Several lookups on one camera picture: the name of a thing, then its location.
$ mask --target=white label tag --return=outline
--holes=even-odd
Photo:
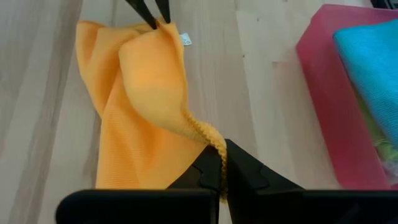
[[[189,38],[189,35],[187,33],[180,34],[180,40],[182,42],[182,45],[184,46],[189,46],[192,44],[191,38]]]

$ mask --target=blue towel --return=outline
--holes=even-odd
[[[333,39],[372,117],[398,147],[398,20],[341,29]]]

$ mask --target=pink container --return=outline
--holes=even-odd
[[[323,5],[296,49],[338,182],[346,189],[391,189],[332,35],[398,19],[398,11]]]

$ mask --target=wooden table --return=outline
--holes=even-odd
[[[170,0],[193,42],[190,109],[299,185],[338,188],[294,46],[323,3],[368,2]],[[0,1],[0,224],[54,223],[59,201],[95,181],[101,121],[76,64],[80,19],[142,22],[122,0]]]

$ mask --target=orange microfiber towel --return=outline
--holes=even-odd
[[[77,25],[81,77],[102,120],[96,188],[166,189],[210,144],[225,196],[225,140],[189,112],[177,28],[158,26]]]

